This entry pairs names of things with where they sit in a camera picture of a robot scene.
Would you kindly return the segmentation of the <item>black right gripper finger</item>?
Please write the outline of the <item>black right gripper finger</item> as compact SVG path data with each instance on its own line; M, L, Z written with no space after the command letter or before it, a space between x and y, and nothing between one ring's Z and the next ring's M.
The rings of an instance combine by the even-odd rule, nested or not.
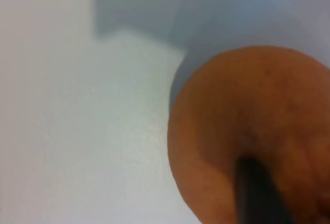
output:
M236 210L240 224L291 223L269 173L254 158L237 162Z

